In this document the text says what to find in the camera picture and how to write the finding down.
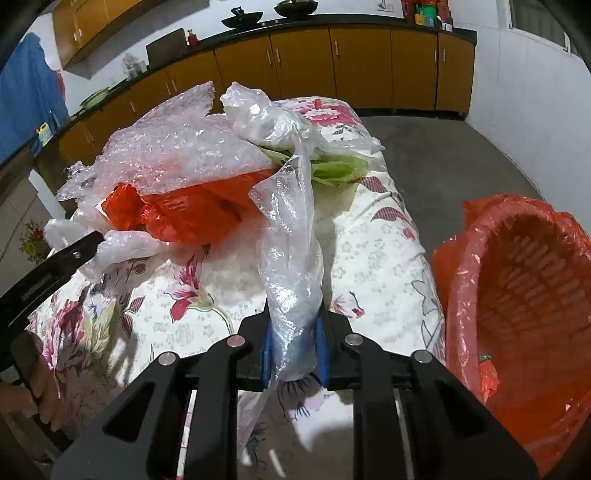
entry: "bottle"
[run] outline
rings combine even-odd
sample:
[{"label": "bottle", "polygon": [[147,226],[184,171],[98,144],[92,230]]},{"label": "bottle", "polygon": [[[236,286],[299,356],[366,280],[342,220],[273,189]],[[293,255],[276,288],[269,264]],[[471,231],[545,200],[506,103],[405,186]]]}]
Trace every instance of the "bottle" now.
[{"label": "bottle", "polygon": [[189,30],[189,36],[187,37],[187,39],[191,47],[196,48],[197,45],[199,45],[199,40],[197,39],[197,35],[193,33],[193,30]]}]

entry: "white wall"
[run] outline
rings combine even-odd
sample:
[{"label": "white wall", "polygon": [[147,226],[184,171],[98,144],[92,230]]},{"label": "white wall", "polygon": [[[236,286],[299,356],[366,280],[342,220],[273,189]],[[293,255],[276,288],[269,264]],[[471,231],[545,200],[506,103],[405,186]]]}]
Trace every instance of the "white wall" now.
[{"label": "white wall", "polygon": [[562,47],[510,30],[506,0],[449,3],[456,26],[478,31],[468,123],[591,232],[589,70]]}]

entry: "window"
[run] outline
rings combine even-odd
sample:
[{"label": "window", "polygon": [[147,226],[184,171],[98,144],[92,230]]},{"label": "window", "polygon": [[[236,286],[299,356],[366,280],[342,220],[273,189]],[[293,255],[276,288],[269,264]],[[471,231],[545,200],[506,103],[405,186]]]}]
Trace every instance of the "window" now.
[{"label": "window", "polygon": [[513,28],[538,35],[567,50],[563,28],[538,0],[509,0],[509,4]]}]

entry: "bed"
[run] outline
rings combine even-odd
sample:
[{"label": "bed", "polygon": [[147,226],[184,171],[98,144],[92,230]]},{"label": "bed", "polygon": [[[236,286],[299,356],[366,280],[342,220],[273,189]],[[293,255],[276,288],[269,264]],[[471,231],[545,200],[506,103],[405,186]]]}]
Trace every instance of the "bed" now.
[{"label": "bed", "polygon": [[[323,136],[369,136],[339,100],[277,102],[299,111]],[[427,348],[443,359],[444,317],[425,250],[381,153],[364,178],[314,185],[314,231],[324,256],[324,302],[354,331],[408,355]],[[184,252],[120,264],[106,281],[76,273],[30,317],[44,343],[70,416],[84,428],[160,353],[206,351],[261,312],[266,294],[255,255],[256,229]],[[269,395],[239,467],[240,478],[352,478],[350,392],[327,392],[307,376]],[[178,478],[182,477],[185,427]]]}]

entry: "black countertop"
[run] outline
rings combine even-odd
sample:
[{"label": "black countertop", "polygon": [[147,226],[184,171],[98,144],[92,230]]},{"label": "black countertop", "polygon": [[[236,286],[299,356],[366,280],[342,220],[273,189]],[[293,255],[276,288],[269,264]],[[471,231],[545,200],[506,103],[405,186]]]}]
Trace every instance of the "black countertop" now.
[{"label": "black countertop", "polygon": [[[288,30],[290,28],[298,29],[303,27],[321,27],[330,25],[378,25],[396,28],[409,28],[412,30],[419,30],[433,34],[440,32],[438,28],[429,28],[423,27],[421,25],[409,24],[406,23],[403,18],[393,17],[390,15],[318,14],[308,15],[307,17],[299,18],[297,20],[289,18],[280,18],[277,20],[260,22],[259,24],[257,24],[255,28],[252,28],[250,30],[234,29],[218,33],[208,38],[204,38],[203,40],[199,41],[199,45],[196,48],[188,47],[186,55],[176,57],[174,60],[171,60],[169,64],[175,63],[177,61],[188,58],[192,55],[195,55],[203,51],[218,48],[227,43],[232,43],[250,37],[257,37],[263,34],[272,33],[276,30]],[[462,40],[466,40],[474,45],[476,45],[476,43],[478,42],[478,33],[473,30],[455,28],[453,32],[444,33],[447,35],[453,35],[455,37],[461,38]],[[148,66],[147,72],[139,75],[138,77],[132,80],[124,80],[123,82],[119,83],[112,89],[111,93],[106,98],[104,98],[103,101],[101,101],[100,103],[88,110],[80,111],[74,114],[72,116],[72,121],[68,125],[66,125],[60,132],[54,134],[54,136],[48,144],[55,144],[56,142],[59,142],[59,139],[62,137],[62,135],[64,135],[77,121],[84,120],[90,117],[93,113],[102,108],[113,98],[116,98],[124,91],[129,90],[134,84],[151,75],[152,73],[166,68],[167,65],[168,64],[162,65],[157,69],[150,69],[150,67]]]}]

